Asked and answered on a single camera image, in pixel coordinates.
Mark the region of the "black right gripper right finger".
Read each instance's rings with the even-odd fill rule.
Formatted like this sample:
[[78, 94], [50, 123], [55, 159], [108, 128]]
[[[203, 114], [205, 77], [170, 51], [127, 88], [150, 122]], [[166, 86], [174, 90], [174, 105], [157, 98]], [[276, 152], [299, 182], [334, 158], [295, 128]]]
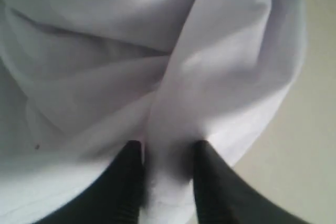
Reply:
[[291, 215], [242, 180], [207, 141], [193, 145], [199, 223], [291, 223]]

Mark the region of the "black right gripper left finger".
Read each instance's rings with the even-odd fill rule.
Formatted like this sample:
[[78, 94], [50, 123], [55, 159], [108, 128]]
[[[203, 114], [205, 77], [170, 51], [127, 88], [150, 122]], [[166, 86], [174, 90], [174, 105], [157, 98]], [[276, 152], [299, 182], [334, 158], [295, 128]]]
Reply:
[[69, 223], [138, 223], [143, 195], [141, 143], [129, 141], [73, 203]]

